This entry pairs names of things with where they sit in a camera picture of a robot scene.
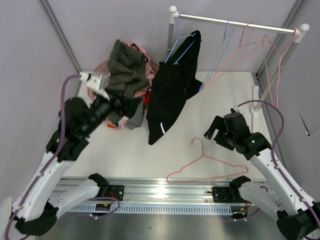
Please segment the orange shorts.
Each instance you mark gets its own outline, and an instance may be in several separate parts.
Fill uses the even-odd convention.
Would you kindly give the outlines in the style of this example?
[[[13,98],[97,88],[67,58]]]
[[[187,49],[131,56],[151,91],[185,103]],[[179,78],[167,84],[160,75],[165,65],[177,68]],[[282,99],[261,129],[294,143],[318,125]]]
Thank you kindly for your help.
[[[147,91],[144,95],[143,95],[143,103],[144,104],[149,104],[151,99],[151,92]]]

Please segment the blue hanger of grey shorts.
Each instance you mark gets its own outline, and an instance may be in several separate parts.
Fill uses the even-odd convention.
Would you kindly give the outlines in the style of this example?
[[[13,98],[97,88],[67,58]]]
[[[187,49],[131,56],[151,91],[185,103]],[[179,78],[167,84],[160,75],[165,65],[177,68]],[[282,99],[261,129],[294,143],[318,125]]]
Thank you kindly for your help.
[[[213,76],[213,73],[218,70],[218,66],[219,66],[219,64],[220,64],[220,62],[221,62],[229,44],[230,44],[230,41],[231,41],[231,39],[234,35],[234,31],[235,31],[235,29],[233,28],[230,32],[227,32],[230,21],[231,20],[229,19],[226,23],[220,49],[219,49],[218,54],[215,57],[213,63],[211,64],[211,66],[207,72],[207,75],[206,75],[205,79],[203,80],[203,83],[199,87],[198,93],[200,93],[203,90],[205,84]]]

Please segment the pink hanger of orange shorts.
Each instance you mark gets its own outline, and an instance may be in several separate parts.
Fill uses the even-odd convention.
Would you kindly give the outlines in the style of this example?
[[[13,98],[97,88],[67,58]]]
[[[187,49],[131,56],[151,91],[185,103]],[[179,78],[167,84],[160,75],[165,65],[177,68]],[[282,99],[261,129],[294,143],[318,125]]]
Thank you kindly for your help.
[[[270,59],[269,62],[267,62],[266,60],[264,61],[267,88],[260,96],[260,100],[266,100],[267,96],[269,96],[271,104],[278,107],[280,74],[287,64],[292,52],[295,50],[298,44],[297,39],[299,39],[300,36],[300,30],[298,28],[294,28],[294,35],[292,39],[281,51],[273,45],[273,50],[275,50],[273,59]]]

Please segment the grey shorts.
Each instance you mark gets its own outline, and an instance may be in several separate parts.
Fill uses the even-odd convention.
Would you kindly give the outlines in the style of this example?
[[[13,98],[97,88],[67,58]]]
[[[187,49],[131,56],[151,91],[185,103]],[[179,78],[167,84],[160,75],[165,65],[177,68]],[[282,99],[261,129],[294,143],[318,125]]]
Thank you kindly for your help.
[[[133,130],[135,128],[141,127],[144,119],[144,103],[141,102],[132,118],[129,118],[125,126]]]

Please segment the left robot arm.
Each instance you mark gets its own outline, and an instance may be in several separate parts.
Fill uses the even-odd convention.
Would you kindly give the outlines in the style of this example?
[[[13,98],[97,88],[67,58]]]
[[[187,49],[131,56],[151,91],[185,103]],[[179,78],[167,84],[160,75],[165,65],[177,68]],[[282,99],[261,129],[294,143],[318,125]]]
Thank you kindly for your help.
[[[110,91],[110,95],[110,99],[96,97],[91,105],[80,97],[62,102],[58,129],[45,147],[41,164],[27,189],[12,204],[10,222],[16,222],[15,229],[20,234],[44,235],[64,213],[84,201],[117,200],[110,194],[108,180],[98,173],[58,197],[51,196],[61,177],[89,144],[90,135],[110,115],[133,117],[143,105],[140,97],[126,97],[119,91]]]

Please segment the black shorts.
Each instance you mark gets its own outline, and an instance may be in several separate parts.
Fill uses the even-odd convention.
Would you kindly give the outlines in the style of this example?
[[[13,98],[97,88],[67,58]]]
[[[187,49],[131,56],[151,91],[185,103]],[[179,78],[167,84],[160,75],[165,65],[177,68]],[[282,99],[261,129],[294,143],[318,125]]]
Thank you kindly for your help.
[[[166,134],[187,100],[199,92],[202,82],[196,79],[196,72],[201,42],[201,32],[195,30],[166,61],[159,63],[146,114],[149,145]]]

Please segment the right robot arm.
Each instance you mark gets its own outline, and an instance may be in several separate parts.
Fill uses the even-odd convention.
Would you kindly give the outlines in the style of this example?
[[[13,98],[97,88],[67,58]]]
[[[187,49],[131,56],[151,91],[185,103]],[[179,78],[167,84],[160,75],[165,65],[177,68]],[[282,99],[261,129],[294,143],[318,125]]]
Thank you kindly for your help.
[[[287,240],[301,240],[319,230],[319,202],[297,184],[278,159],[272,159],[269,141],[262,133],[251,132],[240,112],[216,116],[204,137],[243,155],[275,192],[267,192],[242,175],[229,183],[228,196],[232,201],[243,199],[256,205],[276,222]]]

